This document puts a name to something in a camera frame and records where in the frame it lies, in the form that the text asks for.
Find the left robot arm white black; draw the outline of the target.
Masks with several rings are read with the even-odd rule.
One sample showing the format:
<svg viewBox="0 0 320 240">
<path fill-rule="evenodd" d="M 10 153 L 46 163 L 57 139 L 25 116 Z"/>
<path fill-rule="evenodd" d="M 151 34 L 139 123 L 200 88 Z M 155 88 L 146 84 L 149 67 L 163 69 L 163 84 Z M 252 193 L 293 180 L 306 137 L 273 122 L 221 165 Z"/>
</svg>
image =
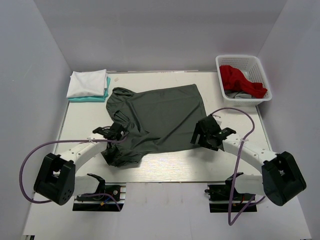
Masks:
<svg viewBox="0 0 320 240">
<path fill-rule="evenodd" d="M 47 154 L 40 166 L 33 190 L 48 200 L 62 206 L 73 196 L 105 196 L 106 181 L 93 173 L 76 176 L 77 171 L 96 155 L 122 143 L 126 139 L 125 129 L 119 123 L 111 127 L 98 127 L 76 146 L 63 153 Z"/>
</svg>

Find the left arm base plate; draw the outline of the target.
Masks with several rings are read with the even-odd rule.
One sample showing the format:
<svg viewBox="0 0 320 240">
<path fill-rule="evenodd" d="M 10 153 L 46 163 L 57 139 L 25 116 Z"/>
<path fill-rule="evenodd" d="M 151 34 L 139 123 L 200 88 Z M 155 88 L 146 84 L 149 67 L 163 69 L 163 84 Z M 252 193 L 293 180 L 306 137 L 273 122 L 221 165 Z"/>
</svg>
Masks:
<svg viewBox="0 0 320 240">
<path fill-rule="evenodd" d="M 76 196 L 73 201 L 74 212 L 119 212 L 126 198 L 125 183 L 106 183 L 100 191 L 104 195 Z"/>
</svg>

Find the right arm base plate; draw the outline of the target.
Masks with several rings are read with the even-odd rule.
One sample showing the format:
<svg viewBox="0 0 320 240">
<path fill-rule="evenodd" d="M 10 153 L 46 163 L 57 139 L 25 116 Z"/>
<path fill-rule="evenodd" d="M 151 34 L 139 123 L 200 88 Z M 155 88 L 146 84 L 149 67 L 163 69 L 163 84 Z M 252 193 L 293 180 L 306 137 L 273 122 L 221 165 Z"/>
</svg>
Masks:
<svg viewBox="0 0 320 240">
<path fill-rule="evenodd" d="M 222 183 L 207 186 L 204 193 L 209 199 L 210 213 L 228 213 L 230 191 L 231 187 Z M 238 193 L 235 190 L 232 197 L 231 212 L 238 213 L 252 196 L 252 194 Z"/>
</svg>

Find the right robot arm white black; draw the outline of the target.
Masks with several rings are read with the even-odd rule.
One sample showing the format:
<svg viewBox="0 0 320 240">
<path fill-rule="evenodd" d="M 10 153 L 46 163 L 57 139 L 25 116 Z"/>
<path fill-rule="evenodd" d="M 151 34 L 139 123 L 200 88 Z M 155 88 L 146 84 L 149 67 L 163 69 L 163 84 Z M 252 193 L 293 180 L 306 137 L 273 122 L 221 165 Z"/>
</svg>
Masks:
<svg viewBox="0 0 320 240">
<path fill-rule="evenodd" d="M 276 153 L 244 141 L 235 130 L 221 129 L 213 116 L 196 123 L 191 143 L 232 154 L 259 171 L 259 175 L 239 172 L 225 180 L 227 189 L 237 195 L 260 195 L 277 206 L 283 206 L 307 187 L 291 153 Z"/>
</svg>

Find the dark grey t shirt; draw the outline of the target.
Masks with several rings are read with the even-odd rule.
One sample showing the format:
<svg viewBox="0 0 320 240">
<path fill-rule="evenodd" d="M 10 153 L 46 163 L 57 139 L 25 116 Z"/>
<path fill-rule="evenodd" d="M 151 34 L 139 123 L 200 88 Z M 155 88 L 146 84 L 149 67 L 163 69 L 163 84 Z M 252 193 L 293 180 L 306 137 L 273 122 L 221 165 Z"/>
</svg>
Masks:
<svg viewBox="0 0 320 240">
<path fill-rule="evenodd" d="M 195 84 L 145 92 L 115 87 L 106 110 L 112 121 L 128 133 L 124 142 L 101 153 L 113 167 L 137 164 L 147 154 L 196 148 L 191 144 L 196 123 L 206 117 Z"/>
</svg>

